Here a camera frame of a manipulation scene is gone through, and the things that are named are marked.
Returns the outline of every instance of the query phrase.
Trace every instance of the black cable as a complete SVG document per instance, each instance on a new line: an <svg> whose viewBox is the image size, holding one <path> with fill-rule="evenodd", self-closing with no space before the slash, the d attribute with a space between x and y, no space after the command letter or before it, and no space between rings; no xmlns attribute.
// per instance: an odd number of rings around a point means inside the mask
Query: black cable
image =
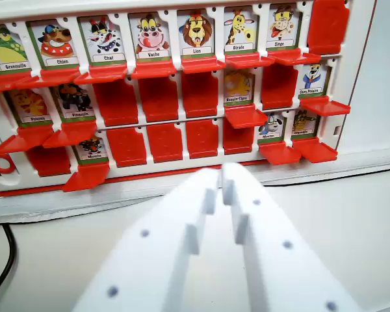
<svg viewBox="0 0 390 312"><path fill-rule="evenodd" d="M8 253L8 260L6 263L6 267L0 275L0 286L3 284L8 273L12 269L14 261L16 260L17 252L18 252L17 246L16 246L16 240L14 239L13 232L12 232L10 226L8 224L3 224L3 229L6 233L8 247L9 247L9 253Z"/></svg>

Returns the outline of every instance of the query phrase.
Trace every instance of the white table surface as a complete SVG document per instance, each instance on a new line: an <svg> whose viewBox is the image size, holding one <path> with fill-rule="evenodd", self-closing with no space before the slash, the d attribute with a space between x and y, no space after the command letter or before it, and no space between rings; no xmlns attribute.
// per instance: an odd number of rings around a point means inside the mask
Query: white table surface
<svg viewBox="0 0 390 312"><path fill-rule="evenodd" d="M365 311L390 307L390 171L270 193ZM123 230L157 200L13 225L19 258L0 293L0 312L70 311ZM0 273L7 257L0 226ZM183 311L247 311L243 266L229 209L220 206L208 216L201 255L190 260Z"/></svg>

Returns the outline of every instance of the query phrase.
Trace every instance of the giraffe character card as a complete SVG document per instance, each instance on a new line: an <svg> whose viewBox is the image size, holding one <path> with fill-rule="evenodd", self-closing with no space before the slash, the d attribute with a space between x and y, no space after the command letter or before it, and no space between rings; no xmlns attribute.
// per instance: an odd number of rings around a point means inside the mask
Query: giraffe character card
<svg viewBox="0 0 390 312"><path fill-rule="evenodd" d="M253 103L254 78L248 70L225 70L224 106Z"/></svg>
<svg viewBox="0 0 390 312"><path fill-rule="evenodd" d="M258 17L250 6L225 8L224 21L224 54L257 51Z"/></svg>

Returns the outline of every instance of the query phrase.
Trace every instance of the character card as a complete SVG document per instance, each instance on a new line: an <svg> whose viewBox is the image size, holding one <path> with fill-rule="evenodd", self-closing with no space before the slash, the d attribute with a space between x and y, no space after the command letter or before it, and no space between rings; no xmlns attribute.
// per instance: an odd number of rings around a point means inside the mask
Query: character card
<svg viewBox="0 0 390 312"><path fill-rule="evenodd" d="M107 15L78 18L79 29L90 64L108 65L125 62L120 27Z"/></svg>
<svg viewBox="0 0 390 312"><path fill-rule="evenodd" d="M267 29L267 50L285 50L298 47L302 13L296 3L270 6Z"/></svg>
<svg viewBox="0 0 390 312"><path fill-rule="evenodd" d="M170 60L168 24L157 12L129 15L137 62Z"/></svg>
<svg viewBox="0 0 390 312"><path fill-rule="evenodd" d="M93 136L73 147L79 164L104 163L109 161L102 138Z"/></svg>
<svg viewBox="0 0 390 312"><path fill-rule="evenodd" d="M27 72L30 68L19 35L0 25L0 73Z"/></svg>
<svg viewBox="0 0 390 312"><path fill-rule="evenodd" d="M224 54L253 53L257 51L259 18L250 6L224 9Z"/></svg>
<svg viewBox="0 0 390 312"><path fill-rule="evenodd" d="M302 70L299 98L324 96L330 81L331 68L325 62L306 64Z"/></svg>
<svg viewBox="0 0 390 312"><path fill-rule="evenodd" d="M248 70L224 71L224 106L253 103L254 74Z"/></svg>
<svg viewBox="0 0 390 312"><path fill-rule="evenodd" d="M271 112L267 116L267 122L259 127L258 144L279 142L285 136L286 118L281 112Z"/></svg>
<svg viewBox="0 0 390 312"><path fill-rule="evenodd" d="M296 111L293 121L292 140L312 138L317 135L319 116L305 109Z"/></svg>
<svg viewBox="0 0 390 312"><path fill-rule="evenodd" d="M34 49L43 68L76 67L78 58L71 32L55 19L27 22Z"/></svg>
<svg viewBox="0 0 390 312"><path fill-rule="evenodd" d="M177 25L183 59L214 55L214 19L205 9L177 11Z"/></svg>
<svg viewBox="0 0 390 312"><path fill-rule="evenodd" d="M45 101L40 94L30 89L12 89L3 93L19 127L52 124Z"/></svg>
<svg viewBox="0 0 390 312"><path fill-rule="evenodd" d="M95 120L91 100L86 90L75 83L64 83L51 88L51 93L63 122Z"/></svg>

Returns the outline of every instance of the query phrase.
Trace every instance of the red ring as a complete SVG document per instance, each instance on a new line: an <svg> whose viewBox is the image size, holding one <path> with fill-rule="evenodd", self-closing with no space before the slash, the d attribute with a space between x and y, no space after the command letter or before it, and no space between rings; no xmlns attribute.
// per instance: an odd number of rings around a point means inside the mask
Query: red ring
<svg viewBox="0 0 390 312"><path fill-rule="evenodd" d="M11 174L15 169L14 163L8 154L0 154L0 158L6 159L10 166L8 168L0 168L0 174Z"/></svg>

